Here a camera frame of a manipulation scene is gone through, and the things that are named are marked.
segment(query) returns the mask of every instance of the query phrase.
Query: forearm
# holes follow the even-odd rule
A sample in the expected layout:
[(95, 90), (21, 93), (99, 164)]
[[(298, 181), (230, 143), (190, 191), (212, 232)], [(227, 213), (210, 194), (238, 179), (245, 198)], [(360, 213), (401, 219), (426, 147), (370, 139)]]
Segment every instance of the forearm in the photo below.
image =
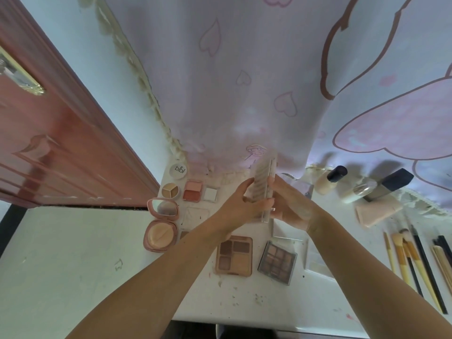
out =
[(452, 338), (452, 326), (330, 214), (308, 234), (371, 338)]
[(67, 339), (160, 338), (225, 234), (213, 216), (95, 307)]

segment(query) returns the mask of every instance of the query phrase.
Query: makeup sponge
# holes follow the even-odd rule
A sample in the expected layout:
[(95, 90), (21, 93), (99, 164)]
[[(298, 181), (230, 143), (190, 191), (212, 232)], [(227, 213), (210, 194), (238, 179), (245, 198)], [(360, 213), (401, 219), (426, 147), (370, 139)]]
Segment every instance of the makeup sponge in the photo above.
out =
[(156, 249), (162, 249), (173, 241), (174, 232), (171, 225), (160, 222), (149, 229), (147, 241)]

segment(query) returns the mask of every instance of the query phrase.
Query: door frame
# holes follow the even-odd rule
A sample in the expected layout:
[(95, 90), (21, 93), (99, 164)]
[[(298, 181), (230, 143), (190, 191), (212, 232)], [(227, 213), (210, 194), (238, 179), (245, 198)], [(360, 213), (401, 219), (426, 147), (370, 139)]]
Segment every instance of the door frame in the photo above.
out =
[[(160, 184), (141, 162), (107, 114), (72, 71), (20, 0), (0, 0), (0, 45), (27, 67), (46, 89), (51, 89), (91, 127), (99, 140), (121, 159), (157, 196)], [(26, 208), (35, 203), (0, 191), (0, 200)]]

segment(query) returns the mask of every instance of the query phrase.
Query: door handle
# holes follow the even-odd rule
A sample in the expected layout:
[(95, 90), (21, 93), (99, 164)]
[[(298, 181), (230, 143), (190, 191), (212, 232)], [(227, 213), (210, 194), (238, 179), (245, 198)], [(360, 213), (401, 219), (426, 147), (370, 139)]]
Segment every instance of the door handle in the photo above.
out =
[(5, 75), (12, 79), (23, 90), (33, 95), (43, 95), (46, 91), (36, 79), (20, 66), (16, 60), (0, 46), (0, 75)]

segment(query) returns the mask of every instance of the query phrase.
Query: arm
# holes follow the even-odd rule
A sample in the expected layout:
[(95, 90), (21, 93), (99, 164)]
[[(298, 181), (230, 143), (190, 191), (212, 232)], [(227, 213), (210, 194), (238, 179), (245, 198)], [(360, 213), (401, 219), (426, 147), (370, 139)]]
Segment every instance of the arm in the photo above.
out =
[(370, 338), (452, 338), (452, 326), (329, 213), (276, 177), (275, 212), (306, 230)]
[(246, 201), (243, 195), (252, 182), (241, 183), (217, 213), (112, 292), (66, 339), (160, 338), (215, 248), (272, 207), (273, 199)]

